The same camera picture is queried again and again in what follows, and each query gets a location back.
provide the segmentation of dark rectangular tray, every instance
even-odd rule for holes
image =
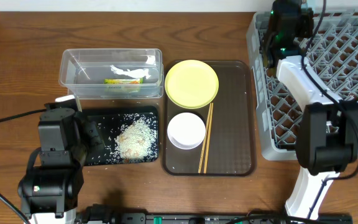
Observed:
[[[153,106],[141,108],[103,108],[87,109],[83,113],[99,128],[104,141],[104,148],[91,148],[85,160],[86,166],[123,164],[136,162],[153,162],[158,158],[158,113]],[[131,125],[140,118],[148,119],[149,127],[157,131],[157,140],[152,144],[152,155],[141,160],[128,160],[115,155],[115,138],[122,133],[121,126]]]
[[[246,64],[239,61],[204,62],[214,69],[219,79],[218,94],[213,100],[213,122],[206,174],[198,173],[202,144],[194,149],[182,150],[169,141],[166,132],[163,167],[171,175],[249,175],[256,167],[255,108],[252,107],[252,80],[249,69]],[[188,110],[174,104],[166,95],[165,100],[165,130],[170,120],[183,112],[197,114],[204,123],[206,122],[209,105]]]

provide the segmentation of wooden table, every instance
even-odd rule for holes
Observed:
[[[252,16],[0,12],[0,118],[43,108],[66,94],[58,84],[65,49],[158,48],[165,65],[187,58],[248,64],[246,32]],[[40,146],[38,120],[38,115],[31,115],[0,124],[0,192],[18,207],[17,184],[30,152]],[[104,203],[154,213],[247,213],[254,208],[278,212],[293,190],[299,165],[266,161],[258,135],[256,142],[257,169],[245,178],[174,177],[162,169],[161,158],[144,164],[85,167],[79,210]],[[358,223],[358,176],[333,183],[320,212],[349,212]],[[20,223],[1,202],[0,223]]]

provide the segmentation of white bowl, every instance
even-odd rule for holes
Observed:
[[[181,113],[168,124],[167,136],[179,149],[194,149],[204,141],[205,124],[193,113]]]

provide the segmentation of brown tray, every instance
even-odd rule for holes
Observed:
[[[202,144],[190,150],[179,149],[169,141],[166,131],[163,167],[171,175],[249,175],[256,168],[256,160],[252,80],[248,66],[239,61],[204,62],[215,70],[219,78],[219,91],[213,100],[213,122],[206,174],[198,173]],[[165,130],[170,120],[183,112],[197,114],[204,123],[206,122],[209,105],[188,110],[174,104],[166,95],[164,97]]]

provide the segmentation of wire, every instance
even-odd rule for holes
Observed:
[[[291,217],[291,216],[283,216],[283,215],[254,215],[251,217],[244,217],[244,218],[237,218],[235,220],[229,221],[226,224],[236,224],[239,222],[244,221],[251,221],[251,220],[280,220],[280,221],[286,221],[286,222],[302,222],[305,224],[325,224],[324,222],[316,221],[316,220],[310,220],[308,218],[299,218],[299,217]]]
[[[30,115],[30,114],[44,112],[44,111],[46,111],[46,109],[30,111],[30,112],[10,116],[10,117],[7,117],[7,118],[2,118],[2,119],[0,119],[0,123],[4,122],[4,121],[9,121],[9,120],[12,120],[12,119],[16,119],[16,118],[21,118],[21,117],[24,117],[24,116],[27,116],[27,115]],[[4,197],[1,193],[0,193],[0,200],[2,202],[4,202],[14,213],[16,213],[16,215],[19,216],[19,218],[21,218],[25,224],[30,224],[30,221],[27,219],[27,217],[17,207],[15,207],[12,204],[12,202],[10,202],[6,197]]]
[[[303,71],[306,73],[306,75],[307,75],[308,78],[310,79],[310,81],[313,82],[313,84],[317,87],[317,89],[318,89],[319,91],[321,91],[321,94],[323,94],[326,98],[328,98],[329,100],[331,100],[331,101],[333,102],[333,104],[338,108],[338,110],[343,113],[343,115],[345,116],[345,118],[350,121],[350,124],[351,124],[351,126],[352,126],[352,129],[353,129],[353,131],[355,132],[355,134],[356,134],[356,136],[357,136],[357,144],[358,144],[358,127],[357,127],[357,125],[355,124],[354,120],[352,120],[351,117],[349,116],[349,114],[347,113],[347,111],[346,111],[332,96],[330,96],[330,95],[326,92],[326,90],[324,90],[324,89],[316,82],[316,80],[314,80],[314,78],[313,78],[313,77],[310,75],[310,73],[307,71],[306,65],[305,65],[305,55],[306,55],[306,53],[307,53],[307,51],[308,51],[308,49],[309,49],[309,47],[310,47],[310,45],[311,45],[313,39],[315,38],[315,36],[316,36],[316,34],[317,34],[317,32],[318,32],[318,30],[319,30],[319,28],[320,28],[320,25],[321,25],[321,23],[322,23],[322,21],[323,21],[324,14],[325,14],[325,12],[326,12],[326,5],[327,5],[327,1],[326,1],[326,0],[323,0],[323,11],[321,12],[321,16],[320,16],[320,19],[319,19],[319,21],[318,21],[318,23],[317,23],[316,29],[314,30],[313,35],[311,36],[309,42],[308,42],[307,45],[306,45],[305,53],[302,54],[302,56],[301,56],[301,66],[302,66]],[[326,178],[326,179],[324,179],[324,180],[323,180],[323,183],[321,184],[321,187],[320,187],[320,189],[319,189],[319,191],[318,191],[318,194],[317,194],[317,196],[316,196],[316,198],[315,198],[315,200],[314,200],[314,202],[313,202],[313,204],[312,204],[312,206],[311,206],[311,208],[310,208],[310,210],[309,210],[308,218],[310,218],[311,214],[313,213],[313,210],[314,210],[314,208],[316,207],[317,202],[318,202],[318,200],[319,200],[321,194],[323,193],[324,187],[327,185],[327,182],[328,182],[328,181],[330,181],[330,180],[347,180],[347,179],[350,179],[350,178],[355,177],[357,174],[358,174],[358,165],[357,165],[355,171],[354,171],[353,173],[349,174],[349,175],[346,175],[346,176],[344,176],[344,177],[331,177],[331,178]]]

